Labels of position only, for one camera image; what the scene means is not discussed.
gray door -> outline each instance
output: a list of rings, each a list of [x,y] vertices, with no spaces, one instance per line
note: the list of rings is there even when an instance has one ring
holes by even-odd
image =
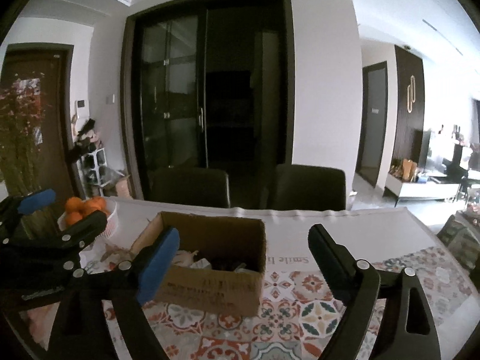
[[[369,183],[377,183],[385,140],[387,108],[386,63],[363,70],[363,117],[357,172]]]

tablecloth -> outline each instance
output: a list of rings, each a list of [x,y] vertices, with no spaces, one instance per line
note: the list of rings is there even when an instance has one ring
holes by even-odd
[[[354,258],[400,271],[413,267],[425,290],[439,336],[442,359],[452,359],[480,320],[478,293],[459,264],[408,210],[341,212],[212,209],[117,199],[120,228],[105,248],[85,252],[89,273],[112,269],[159,211],[259,218],[267,234],[267,268],[259,313],[253,318],[215,315],[175,304],[150,302],[145,315],[171,359],[316,359],[345,310],[332,297],[308,250],[307,234],[322,223]],[[95,253],[102,250],[102,256]],[[367,359],[385,307],[376,303],[358,359]],[[120,359],[129,359],[111,303],[105,316]],[[50,311],[54,315],[55,307]]]

sliding door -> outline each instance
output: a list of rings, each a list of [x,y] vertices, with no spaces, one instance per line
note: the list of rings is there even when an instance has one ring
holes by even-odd
[[[147,195],[159,168],[206,166],[204,22],[203,15],[186,14],[139,23],[140,66],[133,74],[139,74],[137,160]]]

chair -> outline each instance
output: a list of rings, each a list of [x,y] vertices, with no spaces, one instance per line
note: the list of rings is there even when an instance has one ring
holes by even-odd
[[[218,169],[159,168],[153,175],[153,202],[230,208],[229,176]]]
[[[268,196],[271,210],[341,211],[346,207],[345,173],[321,166],[277,165]]]

fruit basket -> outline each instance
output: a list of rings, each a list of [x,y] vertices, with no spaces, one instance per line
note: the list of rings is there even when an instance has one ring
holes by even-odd
[[[117,202],[108,198],[105,198],[105,201],[106,201],[106,209],[110,212],[110,215],[107,218],[105,231],[101,233],[99,237],[110,238],[115,233],[119,225],[119,217],[117,213]],[[58,218],[57,223],[60,231],[64,231],[68,227],[65,222],[66,216],[67,216],[67,213],[64,212],[61,215],[61,217]]]

